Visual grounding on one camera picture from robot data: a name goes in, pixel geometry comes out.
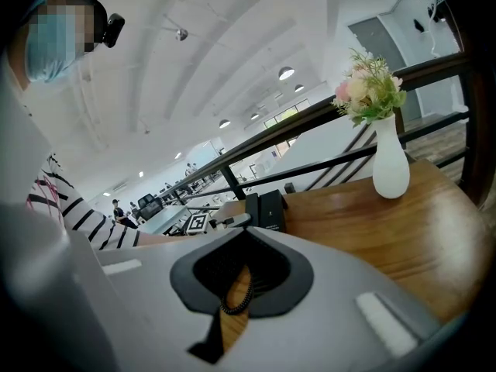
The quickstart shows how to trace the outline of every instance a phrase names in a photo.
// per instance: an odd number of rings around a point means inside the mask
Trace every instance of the table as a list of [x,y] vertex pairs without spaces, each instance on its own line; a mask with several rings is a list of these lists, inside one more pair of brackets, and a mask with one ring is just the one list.
[[148,234],[162,234],[187,213],[190,212],[184,205],[170,205],[140,225],[138,230]]
[[[387,200],[371,178],[285,195],[288,234],[365,260],[422,300],[441,322],[466,311],[491,262],[494,241],[470,199],[427,160],[410,166],[407,192]],[[218,220],[245,212],[244,201],[225,203]],[[246,292],[245,269],[228,304]],[[221,313],[227,350],[247,323],[247,312]]]

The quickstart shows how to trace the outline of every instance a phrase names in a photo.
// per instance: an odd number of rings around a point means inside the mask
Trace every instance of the face mask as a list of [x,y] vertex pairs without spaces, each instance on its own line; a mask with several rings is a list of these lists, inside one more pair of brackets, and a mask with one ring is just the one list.
[[76,15],[65,12],[42,14],[29,24],[26,41],[26,76],[31,82],[49,83],[67,73],[73,62],[84,55],[78,51]]

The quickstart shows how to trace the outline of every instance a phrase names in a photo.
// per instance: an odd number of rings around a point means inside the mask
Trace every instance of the striped shirt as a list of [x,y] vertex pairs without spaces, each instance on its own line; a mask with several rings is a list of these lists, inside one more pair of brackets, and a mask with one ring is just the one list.
[[67,230],[84,233],[95,250],[114,250],[138,245],[140,232],[112,223],[92,209],[63,176],[59,163],[50,155],[33,183],[26,206],[49,216]]

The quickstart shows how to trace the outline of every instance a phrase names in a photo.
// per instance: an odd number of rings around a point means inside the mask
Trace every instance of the white strip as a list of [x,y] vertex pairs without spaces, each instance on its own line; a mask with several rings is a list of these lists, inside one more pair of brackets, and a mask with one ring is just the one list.
[[410,353],[419,344],[373,292],[356,298],[358,308],[394,358]]
[[126,262],[108,264],[107,266],[102,266],[103,272],[105,274],[112,275],[117,273],[122,273],[123,271],[136,269],[137,267],[141,267],[141,261],[137,259],[127,260]]

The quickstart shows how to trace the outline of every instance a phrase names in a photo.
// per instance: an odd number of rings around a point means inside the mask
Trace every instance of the white vase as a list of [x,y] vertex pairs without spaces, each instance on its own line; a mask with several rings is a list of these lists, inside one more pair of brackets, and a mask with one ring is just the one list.
[[410,167],[396,133],[394,115],[372,122],[377,134],[372,179],[377,193],[384,198],[401,197],[410,183]]

